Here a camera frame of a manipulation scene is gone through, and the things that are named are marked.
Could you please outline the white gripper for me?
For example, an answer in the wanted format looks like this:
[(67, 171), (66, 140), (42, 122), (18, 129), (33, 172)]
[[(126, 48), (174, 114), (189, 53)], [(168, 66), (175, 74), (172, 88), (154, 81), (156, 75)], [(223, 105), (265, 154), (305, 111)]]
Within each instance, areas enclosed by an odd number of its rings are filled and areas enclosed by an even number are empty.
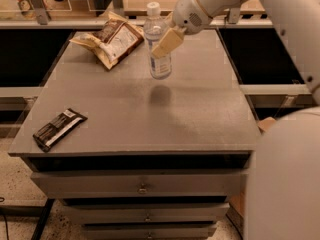
[(165, 22), (170, 28), (152, 48), (151, 54), (156, 59), (165, 57), (183, 43), (185, 34), (197, 34), (211, 21), (212, 17), (207, 14), (197, 0), (178, 0), (173, 13), (170, 12), (165, 18)]

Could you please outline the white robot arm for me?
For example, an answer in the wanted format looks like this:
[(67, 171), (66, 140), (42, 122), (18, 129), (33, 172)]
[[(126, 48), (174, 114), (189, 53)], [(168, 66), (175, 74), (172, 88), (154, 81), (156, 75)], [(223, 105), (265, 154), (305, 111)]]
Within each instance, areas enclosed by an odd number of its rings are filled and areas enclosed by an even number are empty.
[[(153, 49), (163, 57), (223, 10), (247, 0), (178, 0)], [(272, 82), (254, 94), (309, 94), (320, 103), (320, 0), (259, 0), (301, 83)], [(260, 137), (245, 189), (244, 240), (320, 240), (320, 109), (277, 120)]]

